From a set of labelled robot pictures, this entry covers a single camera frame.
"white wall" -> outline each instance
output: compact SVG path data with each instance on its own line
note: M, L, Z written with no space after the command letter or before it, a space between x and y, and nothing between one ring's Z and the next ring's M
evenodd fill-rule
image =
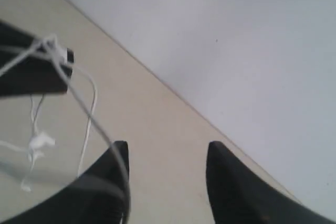
M70 1L336 219L336 0Z

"black object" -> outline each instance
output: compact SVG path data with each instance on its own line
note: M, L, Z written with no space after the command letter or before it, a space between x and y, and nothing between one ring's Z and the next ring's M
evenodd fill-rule
M129 173L129 151L127 142L114 143L118 148ZM14 217L3 224L120 224L123 214L123 200L107 193L99 184L88 184L96 178L114 184L124 192L119 167L107 150L82 176L58 194L38 206Z
M28 49L37 39L18 28L0 20L0 68L17 54L1 50L1 47ZM74 53L67 49L68 62L74 62ZM72 69L62 66L70 78ZM28 57L0 77L0 97L25 94L66 93L67 85L60 79L51 62Z
M216 224L334 224L269 186L221 142L209 144L206 184Z

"beige floor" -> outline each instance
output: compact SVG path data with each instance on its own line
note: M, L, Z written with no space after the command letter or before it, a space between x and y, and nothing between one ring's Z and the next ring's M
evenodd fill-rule
M115 139L129 143L130 223L213 223L205 186L206 151L212 140L223 141L259 176L288 194L65 0L0 0L0 5L1 19L38 36L57 34L75 51L76 63L97 81L97 118ZM76 74L73 80L89 102L89 85ZM0 100L1 140L27 143L29 105L28 97ZM71 95L46 99L39 127L57 146L37 163L32 193L19 190L25 157L0 150L0 220L41 202L75 177L85 122ZM93 131L85 167L105 148Z

